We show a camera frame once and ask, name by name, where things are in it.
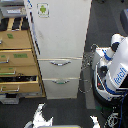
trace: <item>drawer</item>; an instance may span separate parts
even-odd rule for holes
[[[79,79],[44,79],[48,99],[77,98]]]
[[[35,81],[27,82],[0,82],[0,93],[28,93],[39,92],[38,77]]]
[[[38,75],[37,67],[35,66],[19,66],[19,67],[0,67],[0,77],[15,77],[15,76],[36,76]]]
[[[38,61],[42,78],[79,77],[82,59]]]
[[[31,48],[28,31],[3,31],[0,32],[0,49]]]
[[[2,2],[3,5],[9,5],[6,7],[0,7],[4,17],[25,17],[26,16],[26,13],[21,13],[21,9],[24,8],[24,6],[14,6],[17,4],[23,5],[23,0],[4,0],[4,1],[6,2]],[[8,10],[16,10],[17,12],[8,13]]]
[[[31,49],[0,50],[0,66],[35,65]]]

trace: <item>white refrigerator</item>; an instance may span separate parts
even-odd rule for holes
[[[47,98],[77,98],[91,0],[24,4]]]

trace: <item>white robot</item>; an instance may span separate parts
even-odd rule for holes
[[[128,90],[128,37],[115,34],[111,47],[96,48],[92,69],[94,70],[94,94],[112,105]]]

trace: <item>wooden cabinet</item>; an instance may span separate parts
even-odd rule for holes
[[[0,94],[45,97],[29,28],[21,30],[21,18],[19,29],[11,30],[14,21],[10,18],[7,30],[0,31]]]

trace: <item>sticker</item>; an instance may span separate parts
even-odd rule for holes
[[[28,6],[29,9],[32,8],[32,4],[31,4],[31,1],[30,0],[27,0],[27,6]]]
[[[1,55],[1,58],[6,58],[6,56],[5,55]]]
[[[14,58],[28,58],[27,54],[13,54]]]
[[[13,35],[12,34],[7,34],[9,39],[13,39]]]
[[[49,6],[48,4],[37,4],[39,17],[49,17]]]
[[[9,70],[13,69],[13,68],[8,68]]]
[[[8,14],[20,14],[20,9],[14,9],[14,10],[7,10]]]

